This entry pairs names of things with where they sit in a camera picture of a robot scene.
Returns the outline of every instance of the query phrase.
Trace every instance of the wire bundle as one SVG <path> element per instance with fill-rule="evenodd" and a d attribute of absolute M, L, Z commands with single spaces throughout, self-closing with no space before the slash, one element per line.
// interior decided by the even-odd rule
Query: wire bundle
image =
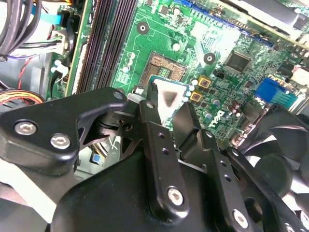
<path fill-rule="evenodd" d="M 45 101 L 42 96 L 31 91 L 18 89 L 0 91 L 0 104 L 16 99 L 26 99 L 32 101 L 33 103 L 43 103 Z"/>
<path fill-rule="evenodd" d="M 55 52 L 61 46 L 61 37 L 54 37 L 45 41 L 36 43 L 24 43 L 18 49 L 13 51 L 8 58 L 26 59 L 34 56 Z"/>
<path fill-rule="evenodd" d="M 7 0 L 7 16 L 2 33 L 0 34 L 1 61 L 23 45 L 36 30 L 42 9 L 42 0 L 36 0 L 35 13 L 29 23 L 33 0 Z"/>

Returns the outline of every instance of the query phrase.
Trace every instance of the black cable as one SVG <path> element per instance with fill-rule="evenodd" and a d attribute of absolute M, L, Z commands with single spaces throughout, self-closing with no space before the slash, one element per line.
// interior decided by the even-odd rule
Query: black cable
<path fill-rule="evenodd" d="M 12 53 L 15 49 L 19 48 L 22 44 L 24 44 L 35 32 L 41 17 L 41 10 L 42 10 L 42 0 L 36 0 L 35 6 L 35 13 L 31 23 L 27 26 L 25 33 L 23 34 L 22 38 L 17 42 L 17 44 L 11 48 L 10 53 Z"/>
<path fill-rule="evenodd" d="M 21 22 L 20 22 L 20 25 L 19 25 L 17 38 L 15 40 L 15 43 L 12 45 L 12 47 L 14 47 L 19 42 L 19 40 L 22 38 L 22 36 L 24 35 L 24 33 L 27 29 L 27 25 L 28 25 L 28 22 L 30 20 L 30 16 L 31 16 L 31 12 L 32 12 L 32 6 L 33 6 L 33 0 L 27 0 L 25 2 L 24 15 L 23 15 Z"/>
<path fill-rule="evenodd" d="M 11 12 L 11 8 L 12 8 L 12 0 L 7 0 L 7 16 L 6 16 L 6 20 L 4 23 L 4 27 L 3 30 L 0 34 L 0 44 L 3 43 L 3 40 L 5 38 L 6 32 L 8 30 L 9 24 L 10 24 L 10 17 L 9 17 L 9 13 Z"/>
<path fill-rule="evenodd" d="M 23 1 L 22 0 L 14 0 L 12 1 L 12 10 L 8 12 L 8 16 L 10 17 L 10 23 L 8 25 L 8 29 L 6 31 L 5 38 L 0 45 L 0 54 L 8 55 L 12 45 L 15 42 L 16 35 L 18 32 L 18 25 L 20 22 L 20 16 L 22 12 Z"/>

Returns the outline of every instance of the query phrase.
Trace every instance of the blue connector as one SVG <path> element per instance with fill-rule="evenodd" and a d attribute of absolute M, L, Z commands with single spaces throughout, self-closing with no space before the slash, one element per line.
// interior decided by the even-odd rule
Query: blue connector
<path fill-rule="evenodd" d="M 297 99 L 297 96 L 287 92 L 278 82 L 270 78 L 264 79 L 257 88 L 255 96 L 266 103 L 279 103 L 286 109 L 289 109 Z"/>

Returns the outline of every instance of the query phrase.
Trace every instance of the screw hole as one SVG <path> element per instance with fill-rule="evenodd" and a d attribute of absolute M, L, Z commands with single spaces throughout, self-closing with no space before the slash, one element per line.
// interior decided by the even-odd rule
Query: screw hole
<path fill-rule="evenodd" d="M 220 163 L 222 164 L 222 166 L 226 167 L 226 163 L 224 163 L 224 161 L 220 161 Z"/>
<path fill-rule="evenodd" d="M 169 155 L 169 150 L 167 150 L 166 148 L 163 148 L 163 149 L 162 149 L 162 153 L 163 153 L 164 155 Z"/>
<path fill-rule="evenodd" d="M 161 139 L 165 139 L 165 135 L 164 135 L 163 133 L 159 133 L 159 137 L 160 137 Z"/>
<path fill-rule="evenodd" d="M 228 181 L 228 182 L 231 182 L 232 180 L 231 180 L 231 178 L 228 176 L 228 175 L 224 175 L 224 177 L 225 177 L 225 179 Z"/>
<path fill-rule="evenodd" d="M 133 125 L 131 123 L 126 123 L 124 125 L 124 131 L 130 131 L 132 130 L 132 128 L 133 128 Z"/>

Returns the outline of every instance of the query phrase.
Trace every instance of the red wire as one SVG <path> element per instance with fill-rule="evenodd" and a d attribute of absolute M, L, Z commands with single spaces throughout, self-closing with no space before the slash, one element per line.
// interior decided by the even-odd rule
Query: red wire
<path fill-rule="evenodd" d="M 18 89 L 21 88 L 21 78 L 26 70 L 26 66 L 30 63 L 31 59 L 32 58 L 29 58 L 20 69 L 20 73 L 18 75 Z"/>

